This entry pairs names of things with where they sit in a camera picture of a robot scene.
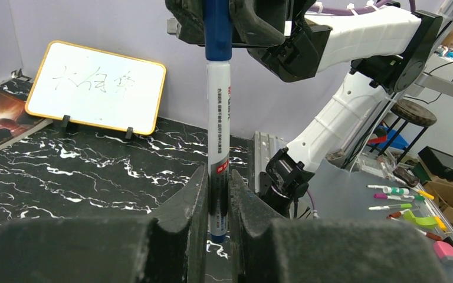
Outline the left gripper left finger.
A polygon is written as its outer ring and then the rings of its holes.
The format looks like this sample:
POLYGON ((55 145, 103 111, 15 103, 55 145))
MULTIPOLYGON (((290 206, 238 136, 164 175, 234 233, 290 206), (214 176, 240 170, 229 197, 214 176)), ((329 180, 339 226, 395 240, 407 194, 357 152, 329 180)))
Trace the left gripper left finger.
POLYGON ((147 215, 20 219, 0 229, 0 282, 204 282, 208 171, 147 215))

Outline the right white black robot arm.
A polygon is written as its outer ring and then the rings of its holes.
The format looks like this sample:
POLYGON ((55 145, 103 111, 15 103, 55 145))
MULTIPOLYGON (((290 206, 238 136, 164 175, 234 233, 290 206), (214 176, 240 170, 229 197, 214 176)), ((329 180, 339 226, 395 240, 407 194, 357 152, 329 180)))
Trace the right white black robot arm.
POLYGON ((308 189, 328 151, 368 110, 409 87, 422 72, 443 19, 390 1, 332 9, 316 1, 166 1, 176 36, 205 48, 209 215, 226 218, 231 65, 245 48, 286 83, 349 62, 350 71, 313 121, 268 162, 261 198, 285 213, 308 189))

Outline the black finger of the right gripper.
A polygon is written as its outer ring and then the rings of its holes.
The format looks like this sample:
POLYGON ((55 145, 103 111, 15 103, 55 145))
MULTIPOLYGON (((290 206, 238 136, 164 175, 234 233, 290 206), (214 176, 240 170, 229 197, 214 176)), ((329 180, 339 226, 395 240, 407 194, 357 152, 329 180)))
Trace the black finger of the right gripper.
POLYGON ((165 6, 178 22, 176 37, 192 45, 205 45, 203 0, 165 0, 165 6))

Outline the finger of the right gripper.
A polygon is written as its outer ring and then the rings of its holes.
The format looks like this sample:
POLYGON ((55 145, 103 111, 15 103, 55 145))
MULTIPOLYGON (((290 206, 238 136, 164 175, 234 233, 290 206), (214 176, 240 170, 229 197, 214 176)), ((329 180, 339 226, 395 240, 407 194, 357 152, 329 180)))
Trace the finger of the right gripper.
POLYGON ((229 1, 234 25, 232 46, 265 48, 282 44, 288 8, 288 1, 229 1))

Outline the blue pen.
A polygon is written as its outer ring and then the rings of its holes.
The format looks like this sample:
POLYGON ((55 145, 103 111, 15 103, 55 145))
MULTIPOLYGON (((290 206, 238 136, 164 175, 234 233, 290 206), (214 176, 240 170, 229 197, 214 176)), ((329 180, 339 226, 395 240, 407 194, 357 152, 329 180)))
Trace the blue pen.
POLYGON ((223 243, 228 231, 231 67, 229 61, 207 62, 209 231, 223 243))

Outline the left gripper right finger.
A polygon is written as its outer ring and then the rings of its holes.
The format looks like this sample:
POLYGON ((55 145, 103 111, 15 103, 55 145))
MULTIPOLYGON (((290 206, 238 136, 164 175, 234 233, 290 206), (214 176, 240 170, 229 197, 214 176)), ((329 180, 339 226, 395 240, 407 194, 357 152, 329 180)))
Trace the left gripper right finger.
POLYGON ((287 219, 233 170, 229 228, 234 282, 448 282, 431 244, 390 220, 287 219))

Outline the blue pen cap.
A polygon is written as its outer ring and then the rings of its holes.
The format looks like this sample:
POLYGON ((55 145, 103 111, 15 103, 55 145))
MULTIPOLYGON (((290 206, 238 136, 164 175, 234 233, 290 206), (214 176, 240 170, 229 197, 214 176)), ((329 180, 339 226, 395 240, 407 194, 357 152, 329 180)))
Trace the blue pen cap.
POLYGON ((208 61, 229 61, 232 57, 233 26, 229 0, 203 1, 205 56, 208 61))

